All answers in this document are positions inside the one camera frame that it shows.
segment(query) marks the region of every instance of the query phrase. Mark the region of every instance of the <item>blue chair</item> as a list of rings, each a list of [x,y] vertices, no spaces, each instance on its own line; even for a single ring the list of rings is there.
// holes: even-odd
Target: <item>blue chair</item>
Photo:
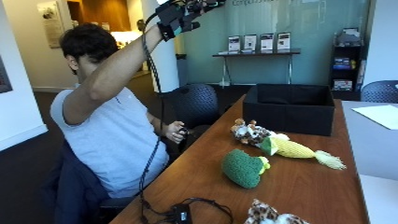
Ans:
[[[168,92],[167,101],[175,109],[176,119],[184,122],[185,128],[190,130],[190,136],[196,140],[201,133],[193,132],[194,129],[198,126],[212,125],[220,118],[214,88],[206,84],[181,86]],[[186,141],[182,141],[178,147],[180,152],[184,151],[185,147]]]
[[[361,91],[361,101],[398,104],[398,80],[382,80],[368,84]]]

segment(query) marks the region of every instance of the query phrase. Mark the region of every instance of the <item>glass wall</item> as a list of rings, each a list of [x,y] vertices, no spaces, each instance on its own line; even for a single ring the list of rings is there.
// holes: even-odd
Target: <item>glass wall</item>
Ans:
[[[218,83],[222,58],[212,55],[228,49],[228,36],[292,34],[293,83],[329,84],[332,41],[344,28],[365,35],[370,0],[229,0],[198,18],[201,27],[184,34],[188,80]],[[288,57],[229,58],[232,80],[240,84],[286,83]]]

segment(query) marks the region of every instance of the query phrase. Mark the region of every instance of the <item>white wall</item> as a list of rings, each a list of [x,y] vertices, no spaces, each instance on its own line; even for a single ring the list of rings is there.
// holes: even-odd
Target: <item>white wall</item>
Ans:
[[[3,150],[47,132],[48,128],[41,120],[1,1],[0,27],[0,55],[13,88],[12,91],[0,93],[0,150]]]
[[[127,7],[128,7],[127,10],[128,10],[128,18],[129,18],[129,24],[132,27],[132,31],[139,32],[137,20],[140,20],[140,19],[147,20],[147,18],[143,16],[141,0],[127,0]]]
[[[398,80],[398,1],[377,0],[364,86],[378,80]]]
[[[73,87],[72,75],[61,49],[48,46],[37,4],[48,0],[3,0],[9,16],[31,85],[36,91],[59,91]],[[72,28],[67,0],[57,0],[63,24]]]

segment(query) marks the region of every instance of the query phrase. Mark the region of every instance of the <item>man's hand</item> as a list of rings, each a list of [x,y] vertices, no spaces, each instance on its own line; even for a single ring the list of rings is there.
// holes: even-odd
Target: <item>man's hand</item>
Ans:
[[[165,137],[171,139],[176,144],[178,144],[185,138],[185,132],[180,129],[182,128],[184,123],[181,121],[175,121],[167,126]]]

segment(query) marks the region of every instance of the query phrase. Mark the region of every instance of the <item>black box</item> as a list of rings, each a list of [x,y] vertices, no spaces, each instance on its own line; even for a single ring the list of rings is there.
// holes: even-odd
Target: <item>black box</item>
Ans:
[[[246,122],[270,131],[332,135],[334,102],[329,86],[257,84],[244,99]]]

